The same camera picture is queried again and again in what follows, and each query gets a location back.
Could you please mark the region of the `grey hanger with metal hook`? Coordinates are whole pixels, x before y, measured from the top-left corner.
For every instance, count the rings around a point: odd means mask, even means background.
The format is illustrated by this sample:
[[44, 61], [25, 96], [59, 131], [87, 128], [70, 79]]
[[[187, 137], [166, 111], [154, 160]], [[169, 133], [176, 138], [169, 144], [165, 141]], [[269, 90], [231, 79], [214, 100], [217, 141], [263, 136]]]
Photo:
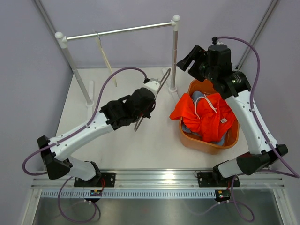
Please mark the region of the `grey hanger with metal hook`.
[[167, 81], [167, 78], [169, 77], [171, 73], [171, 69], [167, 69], [165, 74], [163, 75], [163, 77], [161, 78], [161, 80], [157, 80], [154, 78], [150, 79], [150, 84], [146, 84], [146, 88], [153, 91], [154, 92], [154, 100], [150, 103], [149, 107], [147, 108], [146, 111], [144, 111], [141, 116], [138, 118], [138, 120], [135, 123], [134, 126], [134, 131], [136, 132], [140, 126], [140, 124], [142, 123], [144, 118], [150, 118], [150, 114], [153, 112], [153, 110], [155, 109], [156, 106], [156, 98], [159, 94], [159, 92], [161, 91], [162, 87], [164, 86], [164, 84]]

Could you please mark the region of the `orange shorts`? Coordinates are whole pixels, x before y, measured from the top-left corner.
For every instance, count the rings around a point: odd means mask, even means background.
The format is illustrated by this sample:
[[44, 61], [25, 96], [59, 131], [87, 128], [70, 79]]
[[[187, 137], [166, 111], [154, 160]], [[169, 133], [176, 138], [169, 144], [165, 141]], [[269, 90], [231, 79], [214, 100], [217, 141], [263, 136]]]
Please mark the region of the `orange shorts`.
[[236, 116], [219, 93], [205, 95], [184, 93], [170, 114], [171, 120], [182, 119], [183, 125], [205, 142], [220, 142], [236, 121]]

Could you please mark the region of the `white plastic hanger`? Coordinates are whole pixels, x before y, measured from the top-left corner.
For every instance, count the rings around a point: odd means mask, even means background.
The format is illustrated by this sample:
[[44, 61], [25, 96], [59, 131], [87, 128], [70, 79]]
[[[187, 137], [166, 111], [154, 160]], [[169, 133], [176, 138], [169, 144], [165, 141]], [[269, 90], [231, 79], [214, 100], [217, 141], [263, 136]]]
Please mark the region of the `white plastic hanger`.
[[97, 34], [97, 32], [96, 32], [94, 29], [93, 29], [93, 32], [96, 33], [96, 35], [97, 35], [97, 37], [95, 38], [95, 41], [96, 41], [96, 43], [97, 43], [97, 46], [98, 46], [98, 48], [99, 48], [99, 51], [100, 51], [101, 54], [102, 54], [103, 60], [104, 60], [104, 62], [105, 62], [105, 65], [106, 65], [108, 71], [110, 72], [110, 74], [112, 75], [112, 74], [113, 74], [113, 71], [112, 71], [111, 65], [110, 65], [110, 63], [109, 63], [109, 61], [108, 61], [108, 58], [107, 58], [107, 56], [106, 56], [106, 53], [104, 52], [104, 49], [103, 49], [103, 47], [102, 47], [100, 36]]

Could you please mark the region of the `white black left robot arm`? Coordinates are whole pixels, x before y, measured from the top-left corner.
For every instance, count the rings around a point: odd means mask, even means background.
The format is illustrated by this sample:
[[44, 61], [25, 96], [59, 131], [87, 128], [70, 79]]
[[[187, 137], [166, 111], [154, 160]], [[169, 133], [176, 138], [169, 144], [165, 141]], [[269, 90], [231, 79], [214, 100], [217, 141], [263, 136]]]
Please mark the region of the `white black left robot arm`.
[[87, 186], [97, 186], [102, 178], [97, 164], [71, 155], [92, 140], [135, 123], [140, 117], [150, 118], [155, 108], [157, 92], [140, 88], [132, 95], [108, 102], [96, 112], [90, 123], [83, 124], [59, 137], [37, 139], [48, 178], [65, 175], [82, 180]]

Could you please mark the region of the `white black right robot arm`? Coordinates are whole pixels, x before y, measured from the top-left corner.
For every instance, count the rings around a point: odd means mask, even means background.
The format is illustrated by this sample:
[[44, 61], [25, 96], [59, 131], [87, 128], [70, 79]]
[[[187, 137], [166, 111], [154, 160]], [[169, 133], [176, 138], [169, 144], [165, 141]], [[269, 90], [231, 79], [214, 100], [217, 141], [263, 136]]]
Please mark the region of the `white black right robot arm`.
[[223, 186], [235, 175], [251, 175], [288, 153], [287, 146], [278, 144], [268, 131], [251, 99], [251, 86], [246, 76], [234, 71], [232, 66], [231, 50], [224, 44], [211, 45], [207, 50], [195, 45], [177, 63], [179, 69], [187, 71], [196, 80], [212, 83], [233, 111], [247, 141], [247, 153], [213, 167], [212, 180], [217, 186]]

